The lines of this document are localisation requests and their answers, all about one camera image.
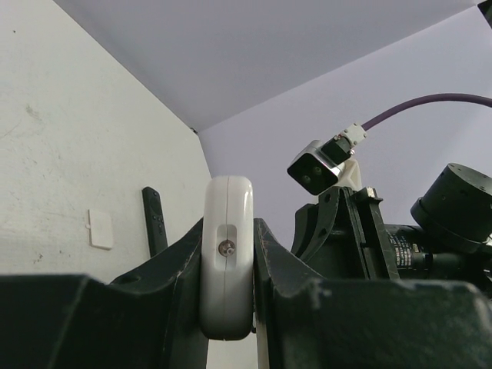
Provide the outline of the white battery cover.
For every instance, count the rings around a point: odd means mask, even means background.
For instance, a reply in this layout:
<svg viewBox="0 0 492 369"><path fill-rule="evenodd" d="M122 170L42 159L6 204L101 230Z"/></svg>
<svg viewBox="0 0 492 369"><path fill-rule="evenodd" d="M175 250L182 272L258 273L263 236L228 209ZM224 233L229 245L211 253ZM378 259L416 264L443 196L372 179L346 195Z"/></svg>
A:
<svg viewBox="0 0 492 369"><path fill-rule="evenodd" d="M109 251L114 245L112 219L109 213L88 209L89 242L93 248Z"/></svg>

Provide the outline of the white red-faced remote control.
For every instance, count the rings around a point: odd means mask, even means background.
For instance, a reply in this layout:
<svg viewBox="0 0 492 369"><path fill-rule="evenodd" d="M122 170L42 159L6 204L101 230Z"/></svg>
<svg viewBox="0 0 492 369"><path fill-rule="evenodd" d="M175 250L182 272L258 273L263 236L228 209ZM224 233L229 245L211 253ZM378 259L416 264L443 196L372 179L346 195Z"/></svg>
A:
<svg viewBox="0 0 492 369"><path fill-rule="evenodd" d="M201 239L199 321L205 337L237 341L254 313L254 200L246 177L219 176L206 188Z"/></svg>

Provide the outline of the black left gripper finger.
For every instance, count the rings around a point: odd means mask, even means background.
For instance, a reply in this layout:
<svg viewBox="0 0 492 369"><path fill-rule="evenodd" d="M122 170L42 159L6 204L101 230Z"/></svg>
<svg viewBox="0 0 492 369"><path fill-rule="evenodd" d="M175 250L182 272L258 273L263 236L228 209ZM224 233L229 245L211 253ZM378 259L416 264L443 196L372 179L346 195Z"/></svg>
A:
<svg viewBox="0 0 492 369"><path fill-rule="evenodd" d="M109 284L86 274L1 278L3 368L203 368L201 223Z"/></svg>

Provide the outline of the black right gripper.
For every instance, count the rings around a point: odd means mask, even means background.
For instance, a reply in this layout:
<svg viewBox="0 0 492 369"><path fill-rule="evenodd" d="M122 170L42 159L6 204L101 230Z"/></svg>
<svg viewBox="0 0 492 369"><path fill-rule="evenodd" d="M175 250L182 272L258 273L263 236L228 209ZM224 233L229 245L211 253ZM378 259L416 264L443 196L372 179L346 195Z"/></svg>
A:
<svg viewBox="0 0 492 369"><path fill-rule="evenodd" d="M259 367L491 366L491 309L477 288L391 281L400 275L381 202L372 187L326 190L296 211L291 252L255 220Z"/></svg>

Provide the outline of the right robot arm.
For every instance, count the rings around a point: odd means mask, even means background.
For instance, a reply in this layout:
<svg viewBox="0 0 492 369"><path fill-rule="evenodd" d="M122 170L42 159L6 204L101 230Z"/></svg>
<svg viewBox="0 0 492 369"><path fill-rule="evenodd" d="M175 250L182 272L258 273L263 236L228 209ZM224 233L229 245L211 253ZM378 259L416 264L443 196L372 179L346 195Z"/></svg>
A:
<svg viewBox="0 0 492 369"><path fill-rule="evenodd" d="M491 179L448 164L387 224L373 188L333 187L283 248L255 226L261 368L489 368Z"/></svg>

